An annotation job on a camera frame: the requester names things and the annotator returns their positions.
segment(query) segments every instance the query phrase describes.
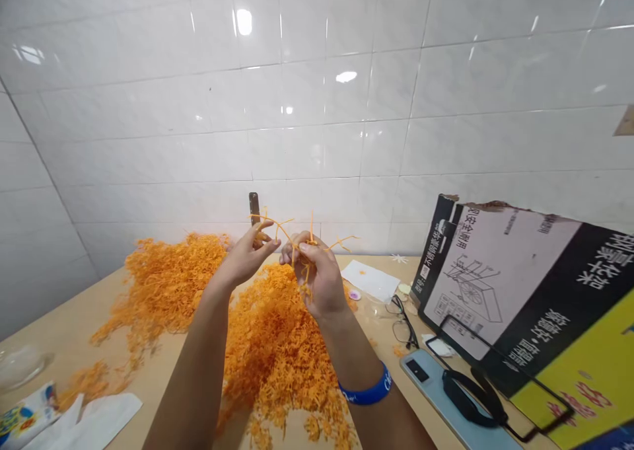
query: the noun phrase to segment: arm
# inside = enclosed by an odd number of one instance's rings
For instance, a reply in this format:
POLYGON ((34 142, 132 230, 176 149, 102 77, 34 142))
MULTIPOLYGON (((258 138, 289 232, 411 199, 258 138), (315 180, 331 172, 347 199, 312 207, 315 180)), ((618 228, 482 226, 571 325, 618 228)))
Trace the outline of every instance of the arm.
MULTIPOLYGON (((302 232, 292 238, 293 242, 300 243, 301 253, 316 267, 308 283, 313 300, 306 306, 319 324, 341 386, 350 391, 365 391, 381 380, 383 366, 345 301, 343 280, 334 254, 324 250, 326 245, 317 237, 317 246, 305 244, 309 236, 308 232, 302 232)), ((286 244, 280 263, 291 263, 292 253, 297 259, 298 252, 286 244)), ((297 264, 295 274, 300 283, 303 281, 301 269, 297 264)), ((395 382, 380 402, 370 406, 348 402, 348 407, 365 450, 436 448, 395 382)))
POLYGON ((262 227, 272 224, 253 226, 205 288, 144 450, 211 448, 223 389, 229 298, 279 246, 279 241, 260 233, 262 227), (254 250, 256 237, 266 244, 254 250))

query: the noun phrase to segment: forearm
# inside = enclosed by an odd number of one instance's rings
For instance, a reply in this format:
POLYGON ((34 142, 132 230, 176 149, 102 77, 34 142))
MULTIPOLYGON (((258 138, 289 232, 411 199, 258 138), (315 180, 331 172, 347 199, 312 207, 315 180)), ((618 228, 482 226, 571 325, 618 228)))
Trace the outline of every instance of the forearm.
MULTIPOLYGON (((341 386, 355 392, 374 387, 383 376, 383 365, 353 313, 345 311, 319 325, 341 386)), ((436 448, 394 382, 380 402, 348 407, 365 450, 436 448)))
POLYGON ((211 448, 218 420, 232 287, 209 282, 144 449, 211 448))

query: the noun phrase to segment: white paper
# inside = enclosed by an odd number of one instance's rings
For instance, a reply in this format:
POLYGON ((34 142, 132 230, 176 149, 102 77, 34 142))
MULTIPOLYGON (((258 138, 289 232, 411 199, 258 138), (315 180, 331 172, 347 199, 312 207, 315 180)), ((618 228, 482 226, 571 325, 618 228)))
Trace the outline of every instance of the white paper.
POLYGON ((143 403, 134 394, 96 399, 84 409, 81 421, 55 441, 37 450, 103 450, 134 417, 143 403))
POLYGON ((454 348, 449 346, 445 341, 441 339, 437 339, 435 341, 432 341, 430 344, 427 344, 427 341, 429 341, 431 338, 434 337, 433 334, 422 334, 421 336, 423 337, 423 342, 425 343, 425 345, 428 348, 436 351, 436 353, 438 353, 439 356, 450 357, 456 353, 454 351, 454 348))
POLYGON ((64 412, 56 423, 41 431, 33 440, 31 440, 22 450, 49 450, 57 440, 66 432, 77 425, 79 413, 81 412, 81 404, 84 402, 84 394, 77 396, 73 405, 64 412))
POLYGON ((381 272, 376 268, 364 265, 356 260, 348 264, 341 272, 347 281, 373 297, 387 303, 392 299, 396 287, 401 282, 398 278, 381 272))
MULTIPOLYGON (((558 219, 546 234, 539 232, 544 217, 538 213, 510 207, 495 213, 471 210, 465 207, 462 213, 424 313, 436 324, 452 315, 495 343, 581 223, 558 219)), ((455 321, 446 327, 474 358, 482 359, 489 351, 455 321)))

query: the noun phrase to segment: wristband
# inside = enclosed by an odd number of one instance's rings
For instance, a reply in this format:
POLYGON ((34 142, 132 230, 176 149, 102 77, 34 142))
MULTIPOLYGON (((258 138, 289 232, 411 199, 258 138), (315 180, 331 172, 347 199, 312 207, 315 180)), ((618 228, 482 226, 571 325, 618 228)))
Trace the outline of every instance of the wristband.
POLYGON ((369 388, 367 391, 352 392, 345 390, 341 387, 341 383, 339 383, 343 397, 345 397, 348 402, 356 405, 372 405, 382 400, 392 388, 392 376, 385 364, 382 362, 381 364, 383 364, 383 377, 381 377, 377 385, 369 388))

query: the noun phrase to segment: light wood tabletop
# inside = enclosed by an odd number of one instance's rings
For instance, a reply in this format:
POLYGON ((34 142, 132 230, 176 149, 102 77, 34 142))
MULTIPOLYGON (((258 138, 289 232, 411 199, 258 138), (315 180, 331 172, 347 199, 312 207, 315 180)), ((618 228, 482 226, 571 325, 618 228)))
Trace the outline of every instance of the light wood tabletop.
MULTIPOLYGON (((278 254, 274 254, 267 259, 266 263, 277 261, 278 257, 278 254)), ((337 261, 342 269, 351 260, 358 260, 410 284, 420 258, 409 257, 407 263, 398 263, 392 260, 391 256, 337 255, 337 261)), ((118 330, 111 339, 100 347, 94 347, 88 343, 98 327, 107 321, 110 307, 115 298, 127 291, 128 285, 123 284, 126 276, 127 272, 123 268, 117 270, 0 343, 0 349, 34 344, 40 351, 49 353, 52 358, 45 370, 31 382, 0 396, 0 411, 7 410, 48 381, 55 381, 58 386, 63 387, 73 372, 82 367, 90 366, 99 359, 105 359, 112 365, 123 364, 126 361, 126 330, 118 330)), ((251 281, 248 281, 241 285, 235 293, 240 293, 250 283, 251 281)), ((421 334, 431 333, 431 331, 416 315, 412 303, 406 303, 405 307, 417 332, 421 347, 425 348, 421 334)), ((366 335, 378 343, 375 347, 376 353, 389 368, 394 381, 427 428, 438 448, 444 450, 463 449, 464 446, 452 430, 401 370, 399 359, 394 354, 394 345, 398 344, 392 332, 394 318, 387 316, 386 313, 381 313, 379 308, 381 305, 362 294, 359 310, 356 312, 357 320, 366 335)), ((113 440, 108 447, 109 449, 141 448, 184 340, 184 334, 164 334, 161 336, 158 352, 146 359, 145 365, 136 374, 134 381, 128 388, 129 392, 136 394, 143 401, 143 407, 113 440)), ((468 374, 469 367, 462 358, 457 356, 449 358, 448 363, 455 370, 468 374)), ((503 403, 509 414, 510 422, 516 430, 526 432, 532 427, 530 421, 510 402, 503 398, 503 403)), ((325 442, 321 439, 318 443, 308 442, 307 434, 303 428, 306 415, 307 413, 304 411, 291 411, 284 440, 282 440, 281 430, 271 426, 274 448, 332 448, 332 440, 325 442)), ((222 438, 216 442, 214 448, 223 450, 248 449, 250 442, 248 436, 244 437, 245 423, 246 417, 237 418, 235 422, 232 422, 222 438)), ((550 439, 542 435, 538 435, 529 444, 523 446, 528 449, 557 449, 557 446, 550 439)))

